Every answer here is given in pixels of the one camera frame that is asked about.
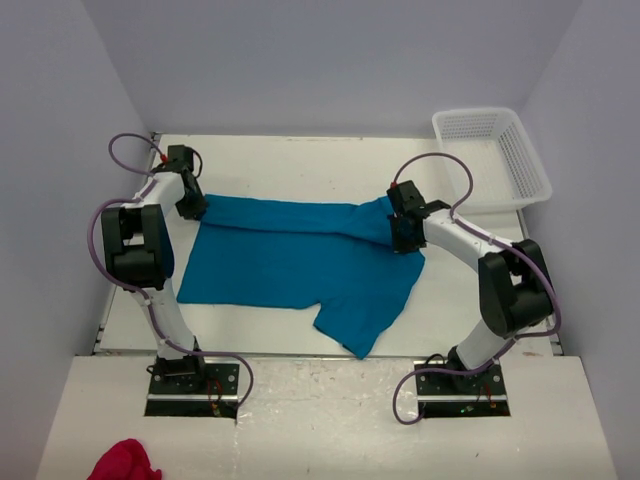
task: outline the white plastic laundry basket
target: white plastic laundry basket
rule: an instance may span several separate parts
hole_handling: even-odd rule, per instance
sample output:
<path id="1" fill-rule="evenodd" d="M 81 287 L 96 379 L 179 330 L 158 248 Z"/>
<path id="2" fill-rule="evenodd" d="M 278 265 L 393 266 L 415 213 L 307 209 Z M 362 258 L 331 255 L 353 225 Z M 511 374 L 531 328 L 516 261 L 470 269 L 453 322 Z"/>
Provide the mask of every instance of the white plastic laundry basket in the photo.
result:
<path id="1" fill-rule="evenodd" d="M 531 141 L 513 110 L 449 110 L 433 116 L 440 149 L 459 157 L 473 174 L 471 197 L 463 212 L 516 210 L 548 200 L 551 184 Z M 445 162 L 457 198 L 467 191 L 464 171 Z"/>

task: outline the white table surface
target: white table surface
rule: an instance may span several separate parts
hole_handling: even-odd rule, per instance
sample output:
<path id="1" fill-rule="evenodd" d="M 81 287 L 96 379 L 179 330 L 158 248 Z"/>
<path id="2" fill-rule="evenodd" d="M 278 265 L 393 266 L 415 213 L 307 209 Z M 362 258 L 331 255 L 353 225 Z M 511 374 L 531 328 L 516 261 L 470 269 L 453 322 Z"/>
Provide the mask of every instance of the white table surface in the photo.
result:
<path id="1" fill-rule="evenodd" d="M 393 175 L 409 158 L 437 150 L 435 140 L 391 138 L 308 138 L 164 135 L 160 146 L 186 144 L 204 158 L 199 179 L 205 193 L 301 202 L 363 203 L 385 195 Z M 452 201 L 443 160 L 420 161 L 405 170 L 426 200 Z M 469 216 L 471 221 L 514 240 L 522 239 L 517 214 Z M 174 210 L 167 217 L 176 259 L 177 292 L 198 229 Z M 384 332 L 372 356 L 419 357 L 446 353 L 480 318 L 477 275 L 444 250 L 430 246 L 426 265 L 403 313 Z M 231 305 L 181 305 L 201 348 L 269 355 L 349 356 L 313 328 L 318 306 L 306 310 Z M 100 348 L 155 351 L 140 308 L 118 289 L 107 316 Z M 527 339 L 517 347 L 552 355 L 547 339 Z"/>
<path id="2" fill-rule="evenodd" d="M 580 359 L 502 361 L 511 417 L 396 423 L 408 359 L 250 359 L 254 394 L 232 420 L 143 416 L 152 357 L 74 359 L 38 479 L 85 479 L 139 439 L 165 480 L 614 480 Z M 246 382 L 246 374 L 241 373 Z M 400 397 L 416 413 L 415 383 Z"/>

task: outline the crumpled red fabric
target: crumpled red fabric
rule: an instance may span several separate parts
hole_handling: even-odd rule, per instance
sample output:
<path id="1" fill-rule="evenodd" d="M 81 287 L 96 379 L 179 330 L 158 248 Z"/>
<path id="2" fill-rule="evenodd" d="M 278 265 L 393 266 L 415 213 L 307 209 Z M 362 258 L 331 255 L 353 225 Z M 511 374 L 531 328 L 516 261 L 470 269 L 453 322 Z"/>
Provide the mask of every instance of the crumpled red fabric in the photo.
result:
<path id="1" fill-rule="evenodd" d="M 87 480 L 161 480 L 162 470 L 152 470 L 142 444 L 129 438 L 105 453 Z"/>

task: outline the folded fabric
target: folded fabric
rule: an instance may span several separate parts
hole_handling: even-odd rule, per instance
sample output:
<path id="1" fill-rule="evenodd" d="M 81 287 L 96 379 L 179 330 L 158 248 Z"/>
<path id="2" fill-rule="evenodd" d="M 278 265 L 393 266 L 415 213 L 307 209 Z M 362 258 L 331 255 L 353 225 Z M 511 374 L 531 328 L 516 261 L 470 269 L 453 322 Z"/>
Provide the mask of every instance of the folded fabric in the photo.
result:
<path id="1" fill-rule="evenodd" d="M 152 470 L 144 447 L 129 438 L 111 447 L 87 480 L 162 480 L 162 471 Z"/>
<path id="2" fill-rule="evenodd" d="M 178 301 L 320 303 L 314 326 L 358 358 L 402 312 L 424 265 L 420 253 L 393 253 L 386 197 L 363 205 L 207 201 Z"/>

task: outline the purple cable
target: purple cable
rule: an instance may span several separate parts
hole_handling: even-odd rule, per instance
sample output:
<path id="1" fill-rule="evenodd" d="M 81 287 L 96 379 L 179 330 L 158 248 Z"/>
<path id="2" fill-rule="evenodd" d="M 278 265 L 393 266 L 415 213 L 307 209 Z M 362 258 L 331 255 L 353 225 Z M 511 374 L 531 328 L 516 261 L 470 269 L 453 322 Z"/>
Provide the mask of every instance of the purple cable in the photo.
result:
<path id="1" fill-rule="evenodd" d="M 484 372 L 489 367 L 491 367 L 496 360 L 498 360 L 500 357 L 502 357 L 505 353 L 507 353 L 509 351 L 509 349 L 511 349 L 511 347 L 513 347 L 513 345 L 515 345 L 517 340 L 519 340 L 521 338 L 529 338 L 529 337 L 549 337 L 551 335 L 554 335 L 554 334 L 558 333 L 558 331 L 560 330 L 560 326 L 562 324 L 562 314 L 560 312 L 560 305 L 558 303 L 558 297 L 556 296 L 555 291 L 553 290 L 553 287 L 551 286 L 551 282 L 549 282 L 549 279 L 546 277 L 544 272 L 542 272 L 540 267 L 538 267 L 533 262 L 533 260 L 531 260 L 529 257 L 527 257 L 524 253 L 522 253 L 519 250 L 515 249 L 513 246 L 508 245 L 508 244 L 506 244 L 504 242 L 501 242 L 499 240 L 493 239 L 493 238 L 489 237 L 488 235 L 485 235 L 481 231 L 476 230 L 475 228 L 471 227 L 470 225 L 467 225 L 462 220 L 454 217 L 456 209 L 460 205 L 462 205 L 462 203 L 465 200 L 467 200 L 471 196 L 471 193 L 473 192 L 473 175 L 471 174 L 471 170 L 469 170 L 469 167 L 467 167 L 467 165 L 465 165 L 465 163 L 462 160 L 460 160 L 458 157 L 455 157 L 455 156 L 450 155 L 448 153 L 442 153 L 442 152 L 423 153 L 422 155 L 418 155 L 418 156 L 413 157 L 412 159 L 408 160 L 407 162 L 405 162 L 400 167 L 400 169 L 398 170 L 398 173 L 396 173 L 396 176 L 393 179 L 392 186 L 397 184 L 398 178 L 400 177 L 400 174 L 402 173 L 402 171 L 405 168 L 407 168 L 409 165 L 411 165 L 413 162 L 415 162 L 416 160 L 420 160 L 421 158 L 436 157 L 436 156 L 437 157 L 445 157 L 445 158 L 448 158 L 448 159 L 453 160 L 454 162 L 456 162 L 458 165 L 460 165 L 464 169 L 465 173 L 467 174 L 467 178 L 469 179 L 469 188 L 468 188 L 467 192 L 462 196 L 462 198 L 460 198 L 458 201 L 456 201 L 453 204 L 453 206 L 451 207 L 451 210 L 449 211 L 449 217 L 451 218 L 451 220 L 456 225 L 458 225 L 463 230 L 465 230 L 466 232 L 469 232 L 472 235 L 475 235 L 476 237 L 480 238 L 481 240 L 493 243 L 493 244 L 497 245 L 498 247 L 500 247 L 500 248 L 502 248 L 504 250 L 507 250 L 508 252 L 512 253 L 513 255 L 518 257 L 520 260 L 525 262 L 527 264 L 527 266 L 531 269 L 531 271 L 535 274 L 535 276 L 538 278 L 538 280 L 540 280 L 540 283 L 542 283 L 542 286 L 544 287 L 545 291 L 547 292 L 547 295 L 549 296 L 549 299 L 551 301 L 551 305 L 553 306 L 553 310 L 554 310 L 554 313 L 555 313 L 556 321 L 555 321 L 555 325 L 553 326 L 553 328 L 551 330 L 547 330 L 546 332 L 523 333 L 521 335 L 515 335 L 509 342 L 507 342 L 504 345 L 504 347 L 502 347 L 502 349 L 500 349 L 500 351 L 498 351 L 496 353 L 496 355 L 494 355 L 494 357 L 491 360 L 487 361 L 483 365 L 480 365 L 479 367 L 474 368 L 472 370 L 449 370 L 447 368 L 427 367 L 427 368 L 421 368 L 419 370 L 414 370 L 413 372 L 409 372 L 408 374 L 406 374 L 404 377 L 402 377 L 402 380 L 400 380 L 400 382 L 398 382 L 398 385 L 396 386 L 396 389 L 393 392 L 393 399 L 392 399 L 392 402 L 391 402 L 391 405 L 392 405 L 392 408 L 393 408 L 393 415 L 396 417 L 396 420 L 398 422 L 400 422 L 401 424 L 403 424 L 403 425 L 416 424 L 420 420 L 422 420 L 422 418 L 424 417 L 424 412 L 423 412 L 423 413 L 420 413 L 416 418 L 414 418 L 412 420 L 403 420 L 402 418 L 400 418 L 400 415 L 398 414 L 398 405 L 397 405 L 398 395 L 400 393 L 400 389 L 402 388 L 402 386 L 410 378 L 415 377 L 416 375 L 423 375 L 423 374 L 429 374 L 429 373 L 442 373 L 442 374 L 457 375 L 457 376 L 462 376 L 462 377 L 467 377 L 467 376 L 471 376 L 471 375 L 477 375 L 479 373 Z"/>
<path id="2" fill-rule="evenodd" d="M 162 153 L 162 150 L 160 150 L 160 147 L 158 147 L 155 143 L 153 143 L 151 140 L 149 140 L 144 135 L 138 135 L 137 133 L 128 133 L 128 132 L 119 133 L 118 135 L 114 136 L 111 140 L 109 140 L 109 156 L 111 157 L 111 160 L 116 162 L 116 164 L 119 167 L 122 167 L 125 170 L 128 170 L 130 172 L 137 173 L 139 175 L 145 175 L 147 177 L 152 177 L 153 173 L 147 172 L 146 170 L 140 170 L 138 168 L 130 167 L 129 165 L 127 165 L 125 163 L 122 163 L 120 160 L 118 160 L 116 155 L 113 153 L 113 145 L 114 145 L 114 143 L 116 143 L 116 141 L 118 139 L 123 138 L 123 137 L 138 138 L 140 140 L 143 140 L 143 141 L 147 142 L 151 146 L 151 148 L 153 148 L 156 152 L 158 152 L 158 154 L 161 157 L 164 157 L 164 154 Z"/>
<path id="3" fill-rule="evenodd" d="M 115 278 L 114 276 L 112 276 L 107 269 L 104 267 L 104 265 L 102 265 L 102 262 L 100 262 L 100 257 L 98 256 L 98 252 L 96 251 L 96 246 L 93 242 L 93 237 L 94 237 L 94 232 L 95 232 L 95 228 L 96 228 L 96 223 L 98 222 L 98 218 L 100 218 L 100 214 L 110 205 L 114 205 L 114 204 L 121 204 L 121 203 L 137 203 L 140 202 L 153 188 L 153 186 L 156 184 L 156 180 L 153 179 L 151 182 L 149 182 L 149 185 L 147 186 L 147 188 L 145 188 L 142 193 L 140 194 L 140 196 L 135 199 L 135 200 L 129 200 L 126 198 L 114 198 L 112 200 L 107 200 L 106 202 L 104 202 L 102 205 L 100 205 L 96 211 L 93 213 L 93 215 L 91 216 L 91 219 L 89 220 L 89 228 L 87 229 L 87 247 L 89 248 L 89 255 L 91 256 L 91 259 L 93 260 L 93 263 L 95 264 L 96 268 L 98 269 L 98 271 L 107 279 L 109 280 L 111 283 L 122 287 L 126 290 L 131 290 L 134 292 L 139 293 L 140 295 L 142 295 L 142 297 L 145 300 L 149 301 L 149 304 L 147 305 L 147 309 L 149 311 L 149 319 L 151 320 L 151 325 L 153 327 L 153 330 L 156 332 L 156 335 L 158 336 L 158 338 L 160 338 L 161 340 L 164 340 L 164 342 L 171 348 L 173 348 L 174 350 L 180 352 L 180 353 L 184 353 L 185 355 L 194 355 L 197 357 L 225 357 L 225 358 L 233 358 L 237 361 L 239 361 L 240 363 L 242 363 L 246 369 L 247 372 L 249 373 L 249 387 L 247 388 L 247 393 L 244 394 L 244 397 L 242 397 L 242 399 L 238 402 L 238 406 L 237 408 L 239 409 L 242 404 L 247 400 L 247 398 L 249 398 L 249 395 L 251 394 L 251 391 L 253 390 L 253 369 L 251 368 L 251 365 L 249 365 L 249 363 L 242 358 L 240 355 L 236 354 L 236 353 L 231 353 L 231 352 L 214 352 L 214 351 L 195 351 L 195 350 L 189 350 L 186 348 L 181 347 L 180 345 L 176 345 L 175 343 L 173 343 L 171 340 L 169 340 L 167 338 L 167 336 L 162 332 L 162 329 L 160 328 L 160 326 L 158 325 L 158 320 L 156 318 L 156 312 L 153 308 L 153 304 L 151 303 L 151 297 L 149 296 L 149 294 L 147 292 L 145 292 L 142 288 L 136 287 L 134 285 L 129 285 L 126 284 L 124 282 L 121 282 L 120 280 L 118 280 L 117 278 Z"/>

